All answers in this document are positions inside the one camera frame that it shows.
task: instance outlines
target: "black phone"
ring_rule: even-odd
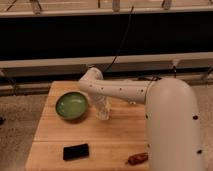
[[[64,147],[63,160],[73,160],[89,156],[88,144]]]

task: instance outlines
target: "black cable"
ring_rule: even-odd
[[[127,38],[128,33],[129,33],[129,28],[130,28],[130,25],[131,25],[131,19],[132,19],[133,11],[134,11],[134,6],[132,6],[131,11],[129,13],[128,24],[127,24],[126,30],[124,32],[124,36],[123,36],[123,38],[121,40],[120,46],[119,46],[119,48],[118,48],[118,50],[116,52],[116,55],[115,55],[113,61],[111,62],[111,64],[109,64],[109,66],[103,72],[107,72],[112,67],[112,65],[115,63],[115,60],[119,56],[119,54],[121,52],[121,49],[123,48],[124,43],[126,42],[126,38]]]

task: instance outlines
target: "floor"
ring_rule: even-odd
[[[198,98],[203,149],[213,171],[213,85],[193,86]],[[32,139],[47,95],[0,97],[0,170],[24,171]]]

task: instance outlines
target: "wooden tabletop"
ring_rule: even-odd
[[[109,98],[110,119],[96,118],[97,110],[89,101],[87,117],[70,123],[55,112],[57,99],[69,91],[79,91],[76,82],[54,82],[32,143],[26,171],[148,171],[148,162],[131,166],[129,156],[147,152],[143,105],[132,105]],[[63,160],[63,147],[88,143],[90,155]]]

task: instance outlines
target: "bowl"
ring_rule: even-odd
[[[66,93],[56,102],[56,112],[65,120],[78,119],[86,113],[87,109],[87,98],[80,92]]]

